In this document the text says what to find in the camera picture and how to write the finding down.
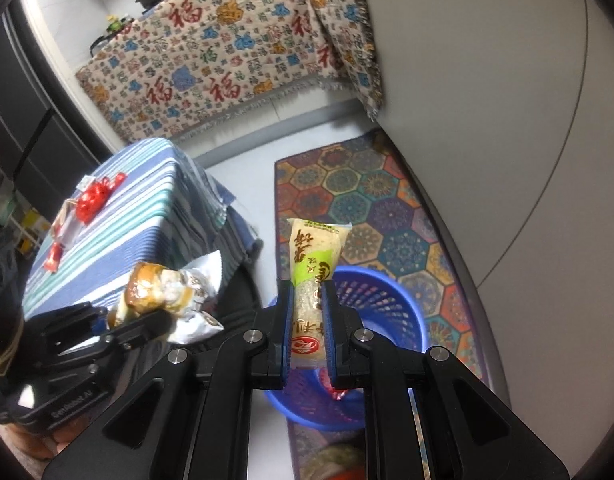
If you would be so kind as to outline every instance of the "tiled floor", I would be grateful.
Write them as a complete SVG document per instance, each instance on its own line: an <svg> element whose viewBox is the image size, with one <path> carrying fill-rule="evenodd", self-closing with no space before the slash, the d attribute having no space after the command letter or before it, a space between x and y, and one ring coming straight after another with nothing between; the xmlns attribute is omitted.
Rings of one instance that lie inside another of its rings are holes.
<svg viewBox="0 0 614 480"><path fill-rule="evenodd" d="M274 140L209 168L238 197L236 209L257 229L264 242L254 272L263 303L268 303L277 293L274 163L305 150L354 139L373 126L362 114L350 116ZM247 478L293 479L286 419L262 392L254 392L252 402Z"/></svg>

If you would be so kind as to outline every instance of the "silver screw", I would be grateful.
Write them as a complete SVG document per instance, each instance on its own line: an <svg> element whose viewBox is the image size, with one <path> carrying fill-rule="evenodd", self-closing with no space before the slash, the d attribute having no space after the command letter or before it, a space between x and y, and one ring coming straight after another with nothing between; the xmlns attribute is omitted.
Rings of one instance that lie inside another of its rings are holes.
<svg viewBox="0 0 614 480"><path fill-rule="evenodd" d="M354 332L354 337L363 343L373 339L373 332L368 328L359 328Z"/></svg>
<svg viewBox="0 0 614 480"><path fill-rule="evenodd" d="M431 359L436 361L446 361L449 359L449 351L444 346L434 346L429 352Z"/></svg>
<svg viewBox="0 0 614 480"><path fill-rule="evenodd" d="M167 355L167 359L169 360L171 364L177 365L177 364L180 364L182 361L184 361L187 355L188 354L186 350L183 350L182 348L174 348Z"/></svg>
<svg viewBox="0 0 614 480"><path fill-rule="evenodd" d="M257 343L262 338L263 338L263 333L260 332L260 330L247 330L242 335L242 339L244 339L248 343Z"/></svg>

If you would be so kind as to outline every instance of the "striped tablecloth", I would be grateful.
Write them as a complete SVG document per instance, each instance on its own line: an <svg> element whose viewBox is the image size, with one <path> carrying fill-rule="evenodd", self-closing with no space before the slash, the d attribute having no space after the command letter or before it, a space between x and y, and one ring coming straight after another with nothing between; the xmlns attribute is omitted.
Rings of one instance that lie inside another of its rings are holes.
<svg viewBox="0 0 614 480"><path fill-rule="evenodd" d="M220 250L224 286L260 243L231 207L234 196L168 140L132 144L94 176L113 180L119 171L127 178L55 274L42 267L52 241L43 243L24 292L25 319L81 301L114 306L140 260L179 269Z"/></svg>

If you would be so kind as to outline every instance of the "yellow package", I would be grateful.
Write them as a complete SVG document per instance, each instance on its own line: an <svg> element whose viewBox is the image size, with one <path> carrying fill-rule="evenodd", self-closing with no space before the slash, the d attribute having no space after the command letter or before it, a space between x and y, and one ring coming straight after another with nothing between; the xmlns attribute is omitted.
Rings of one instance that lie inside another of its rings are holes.
<svg viewBox="0 0 614 480"><path fill-rule="evenodd" d="M320 224L290 218L289 256L293 301L292 368L326 366L320 283L330 280L338 264L349 225Z"/></svg>

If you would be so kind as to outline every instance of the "hexagon tile pattern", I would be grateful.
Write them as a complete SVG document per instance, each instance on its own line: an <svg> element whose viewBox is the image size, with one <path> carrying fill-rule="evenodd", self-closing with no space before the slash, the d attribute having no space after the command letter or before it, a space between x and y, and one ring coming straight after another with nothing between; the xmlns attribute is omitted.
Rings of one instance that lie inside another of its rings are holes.
<svg viewBox="0 0 614 480"><path fill-rule="evenodd" d="M379 128L277 161L278 276L289 276L290 230L280 225L285 218L351 222L341 265L396 279L423 311L430 342L446 346L487 383L469 305L415 190L398 150Z"/></svg>

